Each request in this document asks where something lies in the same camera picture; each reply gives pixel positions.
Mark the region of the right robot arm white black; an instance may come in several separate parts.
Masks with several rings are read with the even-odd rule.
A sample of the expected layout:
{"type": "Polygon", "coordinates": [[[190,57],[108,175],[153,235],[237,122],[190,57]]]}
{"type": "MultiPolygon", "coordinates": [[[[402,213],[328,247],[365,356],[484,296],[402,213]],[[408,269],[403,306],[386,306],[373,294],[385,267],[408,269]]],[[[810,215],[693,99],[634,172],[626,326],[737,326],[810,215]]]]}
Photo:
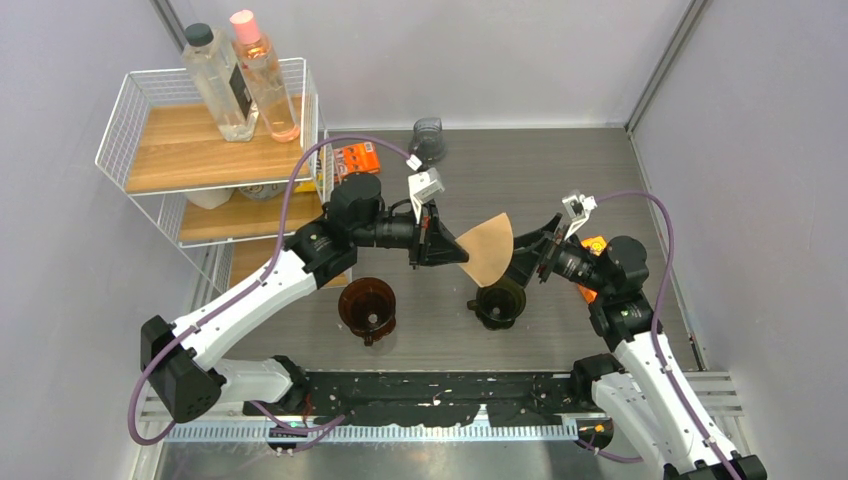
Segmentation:
{"type": "Polygon", "coordinates": [[[506,276],[526,286],[533,275],[558,275],[595,292],[590,322],[609,351],[575,361],[574,403],[606,413],[659,479],[767,478],[762,461],[720,430],[681,373],[643,292],[649,270],[642,243],[617,236],[595,254],[566,237],[560,221],[555,215],[514,239],[506,276]]]}

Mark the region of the brown plastic coffee dripper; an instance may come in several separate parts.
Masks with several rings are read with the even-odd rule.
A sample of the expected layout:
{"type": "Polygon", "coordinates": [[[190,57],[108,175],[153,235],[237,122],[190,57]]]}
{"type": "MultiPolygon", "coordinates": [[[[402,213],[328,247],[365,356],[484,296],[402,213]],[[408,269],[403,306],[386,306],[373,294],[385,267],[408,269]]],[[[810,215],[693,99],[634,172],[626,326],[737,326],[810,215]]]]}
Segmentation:
{"type": "Polygon", "coordinates": [[[338,313],[343,324],[366,347],[391,334],[397,325],[394,291],[375,277],[360,278],[347,285],[338,300],[338,313]]]}

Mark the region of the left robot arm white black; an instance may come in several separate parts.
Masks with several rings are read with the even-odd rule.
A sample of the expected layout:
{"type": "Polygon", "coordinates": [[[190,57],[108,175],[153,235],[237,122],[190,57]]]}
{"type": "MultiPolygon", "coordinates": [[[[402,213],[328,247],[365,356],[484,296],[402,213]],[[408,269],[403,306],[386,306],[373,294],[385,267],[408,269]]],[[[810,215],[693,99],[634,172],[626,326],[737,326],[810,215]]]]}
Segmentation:
{"type": "Polygon", "coordinates": [[[466,262],[468,253],[438,216],[434,198],[444,187],[437,170],[409,176],[408,187],[410,210],[393,213],[377,176],[346,177],[322,215],[286,238],[253,274],[173,322],[148,320],[141,329],[142,370],[172,420],[187,423],[227,402],[260,401],[284,414],[298,412],[307,389],[291,361],[224,356],[272,315],[349,270],[359,248],[406,250],[413,267],[466,262]]]}

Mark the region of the brown paper coffee filter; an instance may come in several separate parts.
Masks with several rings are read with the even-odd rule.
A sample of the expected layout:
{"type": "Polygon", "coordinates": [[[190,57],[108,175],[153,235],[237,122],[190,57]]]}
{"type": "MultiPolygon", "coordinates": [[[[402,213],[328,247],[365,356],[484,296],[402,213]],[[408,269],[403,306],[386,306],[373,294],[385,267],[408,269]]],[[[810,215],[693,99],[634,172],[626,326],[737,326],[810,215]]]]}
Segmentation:
{"type": "Polygon", "coordinates": [[[478,287],[496,283],[506,272],[513,255],[513,229],[509,216],[501,213],[469,229],[457,238],[468,254],[459,268],[478,287]]]}

